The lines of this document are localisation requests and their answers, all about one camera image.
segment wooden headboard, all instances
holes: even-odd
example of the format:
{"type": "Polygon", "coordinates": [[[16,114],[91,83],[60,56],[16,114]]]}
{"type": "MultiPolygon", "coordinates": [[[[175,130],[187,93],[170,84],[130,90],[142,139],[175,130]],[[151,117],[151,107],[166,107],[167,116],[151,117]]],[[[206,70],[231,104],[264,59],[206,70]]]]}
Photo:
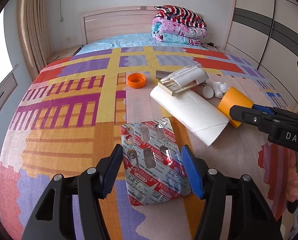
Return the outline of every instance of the wooden headboard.
{"type": "Polygon", "coordinates": [[[157,13],[154,6],[125,6],[83,14],[80,16],[83,44],[123,34],[151,33],[157,13]]]}

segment metal bolt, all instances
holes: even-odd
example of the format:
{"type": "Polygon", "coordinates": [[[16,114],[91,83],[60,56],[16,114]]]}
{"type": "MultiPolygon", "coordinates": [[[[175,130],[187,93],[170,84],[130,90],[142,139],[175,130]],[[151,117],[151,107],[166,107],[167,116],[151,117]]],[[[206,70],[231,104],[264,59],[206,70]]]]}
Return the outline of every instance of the metal bolt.
{"type": "Polygon", "coordinates": [[[249,175],[243,175],[242,178],[243,178],[244,181],[250,181],[251,180],[251,177],[249,175]]]}
{"type": "Polygon", "coordinates": [[[210,175],[215,175],[215,174],[218,173],[218,171],[217,171],[216,169],[208,169],[208,173],[209,173],[210,175]]]}
{"type": "Polygon", "coordinates": [[[61,179],[62,179],[62,175],[61,175],[61,174],[57,174],[57,175],[55,175],[55,176],[53,177],[53,179],[54,179],[55,181],[61,180],[61,179]]]}
{"type": "Polygon", "coordinates": [[[96,168],[94,168],[94,167],[91,167],[91,168],[89,168],[88,170],[87,170],[87,173],[88,174],[94,174],[94,173],[96,173],[96,168]]]}

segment orange plastic cap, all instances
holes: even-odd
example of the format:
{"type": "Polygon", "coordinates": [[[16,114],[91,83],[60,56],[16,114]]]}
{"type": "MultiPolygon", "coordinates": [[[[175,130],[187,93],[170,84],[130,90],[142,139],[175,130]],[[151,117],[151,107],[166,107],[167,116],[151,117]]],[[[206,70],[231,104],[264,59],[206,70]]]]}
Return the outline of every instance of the orange plastic cap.
{"type": "Polygon", "coordinates": [[[244,106],[247,108],[252,108],[253,102],[235,87],[230,87],[218,104],[217,109],[230,119],[230,124],[233,127],[238,128],[241,122],[232,120],[229,114],[230,108],[232,106],[244,106]]]}
{"type": "Polygon", "coordinates": [[[128,86],[132,88],[141,88],[146,84],[146,76],[141,73],[133,73],[128,76],[128,86]]]}

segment beige curtain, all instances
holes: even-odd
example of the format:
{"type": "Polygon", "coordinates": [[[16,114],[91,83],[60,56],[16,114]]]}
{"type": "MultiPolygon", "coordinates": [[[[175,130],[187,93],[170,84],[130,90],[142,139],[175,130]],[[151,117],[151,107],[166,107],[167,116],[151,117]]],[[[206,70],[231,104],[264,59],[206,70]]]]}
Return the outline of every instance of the beige curtain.
{"type": "Polygon", "coordinates": [[[18,0],[18,27],[22,50],[33,80],[52,56],[45,0],[18,0]]]}

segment bed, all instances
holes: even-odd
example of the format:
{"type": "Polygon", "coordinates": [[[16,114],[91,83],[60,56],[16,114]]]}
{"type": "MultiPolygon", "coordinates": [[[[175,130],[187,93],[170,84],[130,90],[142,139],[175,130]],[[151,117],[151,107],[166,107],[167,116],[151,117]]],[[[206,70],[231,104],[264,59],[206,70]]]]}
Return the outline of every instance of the bed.
{"type": "MultiPolygon", "coordinates": [[[[290,150],[268,143],[265,134],[243,124],[239,129],[227,126],[206,147],[149,93],[157,84],[156,70],[175,71],[201,63],[210,81],[227,82],[257,104],[289,109],[287,104],[242,58],[193,46],[131,41],[132,36],[145,40],[139,33],[149,32],[152,14],[148,8],[114,8],[81,16],[85,47],[79,55],[45,67],[24,95],[0,158],[0,217],[15,240],[21,239],[37,200],[55,174],[75,176],[96,165],[121,143],[121,125],[162,117],[170,118],[179,147],[188,144],[196,156],[227,176],[250,174],[276,219],[284,213],[290,150]],[[133,30],[127,26],[130,17],[140,23],[133,30]],[[103,34],[104,19],[113,24],[106,27],[107,37],[103,34]],[[122,41],[119,35],[126,34],[126,42],[109,38],[118,36],[122,41]],[[145,87],[135,90],[126,85],[126,77],[133,72],[146,76],[145,87]]],[[[210,102],[216,106],[219,100],[210,102]]],[[[131,206],[121,166],[112,193],[100,205],[112,239],[187,240],[195,234],[204,201],[191,194],[164,203],[131,206]]],[[[83,239],[77,198],[73,199],[73,214],[76,237],[83,239]]],[[[291,229],[287,217],[285,212],[285,232],[291,229]]],[[[228,219],[223,228],[225,234],[228,219]]]]}

